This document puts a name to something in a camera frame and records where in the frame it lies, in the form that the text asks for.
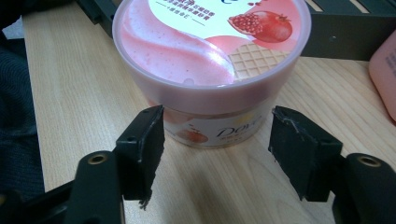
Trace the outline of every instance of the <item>black object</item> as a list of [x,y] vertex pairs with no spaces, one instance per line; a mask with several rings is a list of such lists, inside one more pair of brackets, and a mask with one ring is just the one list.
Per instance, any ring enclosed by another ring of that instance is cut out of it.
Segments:
[[15,191],[0,192],[0,223],[124,223],[124,200],[146,208],[163,154],[163,107],[140,112],[111,151],[93,152],[76,178],[26,203]]
[[327,202],[337,224],[396,223],[396,175],[379,158],[340,155],[342,143],[298,111],[276,106],[269,151],[300,199]]
[[396,30],[396,0],[359,0],[362,13],[349,0],[315,0],[309,6],[312,29],[302,56],[369,61]]
[[113,19],[117,7],[111,0],[77,0],[77,3],[93,24],[99,23],[107,35],[113,38]]

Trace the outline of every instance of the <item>pink bottle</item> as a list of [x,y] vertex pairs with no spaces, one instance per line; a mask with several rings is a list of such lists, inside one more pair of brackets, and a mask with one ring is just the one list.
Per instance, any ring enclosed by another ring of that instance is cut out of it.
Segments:
[[369,72],[390,116],[396,120],[396,31],[373,55]]

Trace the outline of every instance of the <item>pink cream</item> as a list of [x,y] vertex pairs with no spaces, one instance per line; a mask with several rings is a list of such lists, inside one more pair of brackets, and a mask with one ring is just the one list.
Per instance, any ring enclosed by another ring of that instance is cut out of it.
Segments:
[[233,83],[233,65],[213,44],[159,21],[147,0],[134,0],[120,31],[131,59],[151,74],[176,83],[220,86]]

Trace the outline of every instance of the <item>body scrub jar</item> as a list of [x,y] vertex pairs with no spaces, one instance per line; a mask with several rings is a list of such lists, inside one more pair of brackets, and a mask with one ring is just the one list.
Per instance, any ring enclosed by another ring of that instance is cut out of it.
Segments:
[[260,128],[310,25],[304,0],[124,0],[113,36],[169,135],[225,147]]

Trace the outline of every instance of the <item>wafer image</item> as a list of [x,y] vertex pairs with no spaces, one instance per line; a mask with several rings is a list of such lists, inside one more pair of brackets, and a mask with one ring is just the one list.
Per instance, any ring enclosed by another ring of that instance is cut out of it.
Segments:
[[288,51],[267,49],[253,43],[243,45],[229,55],[235,71],[235,81],[261,75],[277,66],[289,54]]

